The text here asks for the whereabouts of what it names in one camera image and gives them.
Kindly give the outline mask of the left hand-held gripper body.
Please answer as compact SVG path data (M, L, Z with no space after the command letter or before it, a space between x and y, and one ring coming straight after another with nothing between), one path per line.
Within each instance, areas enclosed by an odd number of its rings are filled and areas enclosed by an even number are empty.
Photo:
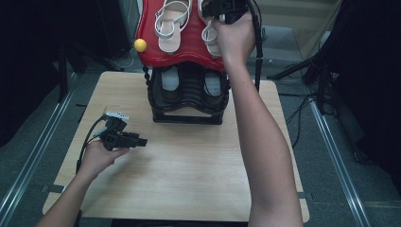
M130 138L124 129L127 126L127 116L122 113L106 112L103 114L106 124L101 130L100 140L108 151L114 148L134 148L136 139Z

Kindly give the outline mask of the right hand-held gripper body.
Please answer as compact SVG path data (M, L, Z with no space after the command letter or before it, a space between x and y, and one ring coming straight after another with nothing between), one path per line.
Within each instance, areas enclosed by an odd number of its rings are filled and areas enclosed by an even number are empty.
M233 24L249 10L246 0L219 0L219 15L223 15L226 24Z

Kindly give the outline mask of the white strappy heeled sandal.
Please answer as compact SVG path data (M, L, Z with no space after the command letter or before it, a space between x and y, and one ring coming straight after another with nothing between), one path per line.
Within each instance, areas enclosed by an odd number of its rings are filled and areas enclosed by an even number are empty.
M173 54L181 45L181 33L186 28L192 9L192 0L165 0L155 13L154 32L159 48Z
M219 47L218 47L218 33L212 25L213 17L204 16L203 7L205 7L211 0L198 0L198 15L200 19L205 24L204 29L201 32L201 38L206 46L209 54L214 58L220 57Z

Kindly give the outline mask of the red and black shoe rack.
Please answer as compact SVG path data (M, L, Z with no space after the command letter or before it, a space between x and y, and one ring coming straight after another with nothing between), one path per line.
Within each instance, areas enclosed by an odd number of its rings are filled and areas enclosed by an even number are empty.
M158 123L186 123L219 125L229 102L230 83L221 57L214 59L201 38L205 24L198 15L198 0L192 0L189 22L181 33L180 48L167 54L159 48L154 32L155 13L165 0L143 0L143 8L136 39L143 39L148 47L138 57L144 65L148 86L148 102L152 118ZM168 103L162 98L160 76L163 67L175 66L180 76L181 98ZM208 70L226 75L227 87L218 105L207 105L204 100L204 74Z

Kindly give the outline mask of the black leather shoe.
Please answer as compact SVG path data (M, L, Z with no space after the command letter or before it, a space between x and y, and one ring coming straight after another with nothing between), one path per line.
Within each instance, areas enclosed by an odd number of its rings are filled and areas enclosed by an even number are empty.
M207 105L218 105L224 96L227 87L226 75L208 70L204 74L203 100Z
M175 103L180 100L180 76L175 66L163 67L161 69L160 86L162 98L165 102Z

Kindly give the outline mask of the person's left hand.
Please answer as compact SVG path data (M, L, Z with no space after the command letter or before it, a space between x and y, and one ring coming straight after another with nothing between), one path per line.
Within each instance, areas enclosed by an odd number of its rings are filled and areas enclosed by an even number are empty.
M128 148L108 151L100 141L91 142L84 152L77 177L85 182L91 182L108 166L113 165L117 158L129 151Z

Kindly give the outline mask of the person's right hand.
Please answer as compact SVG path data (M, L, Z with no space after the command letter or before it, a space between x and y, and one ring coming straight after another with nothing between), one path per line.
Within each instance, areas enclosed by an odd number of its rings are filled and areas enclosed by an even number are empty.
M212 25L218 33L218 48L224 64L245 64L255 45L251 14L243 14L230 25L220 20L213 20Z

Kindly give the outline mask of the yellow ball knob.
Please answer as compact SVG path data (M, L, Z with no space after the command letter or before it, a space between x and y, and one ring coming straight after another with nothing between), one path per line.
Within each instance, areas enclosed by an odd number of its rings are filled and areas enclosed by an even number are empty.
M143 39L136 39L133 43L133 46L135 48L135 50L139 53L145 52L148 44L145 40Z

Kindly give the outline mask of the black upright stand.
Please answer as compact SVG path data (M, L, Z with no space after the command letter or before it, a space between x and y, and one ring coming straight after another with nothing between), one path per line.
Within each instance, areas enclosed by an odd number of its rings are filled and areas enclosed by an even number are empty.
M59 102L62 102L68 92L68 78L66 68L66 54L65 48L62 45L59 52L59 75L60 75L60 91L59 91Z

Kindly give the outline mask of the black tripod stand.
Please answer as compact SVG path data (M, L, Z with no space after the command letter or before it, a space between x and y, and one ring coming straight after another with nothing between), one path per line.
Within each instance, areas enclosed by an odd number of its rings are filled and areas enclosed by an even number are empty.
M315 81L318 81L316 105L320 114L326 114L324 109L325 90L327 80L329 78L328 69L329 50L325 47L320 49L312 57L290 66L281 73L268 77L268 79L283 79L295 72L306 68L306 72L302 77L302 82L306 86L311 86Z

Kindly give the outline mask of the black curtain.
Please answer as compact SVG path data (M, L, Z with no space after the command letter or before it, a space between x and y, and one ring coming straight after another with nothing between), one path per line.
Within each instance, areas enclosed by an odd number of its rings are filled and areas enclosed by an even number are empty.
M357 150L401 195L401 0L343 0L332 34L334 87L362 131Z
M112 71L129 48L122 0L0 0L0 148L60 86L59 52L78 72L87 56Z

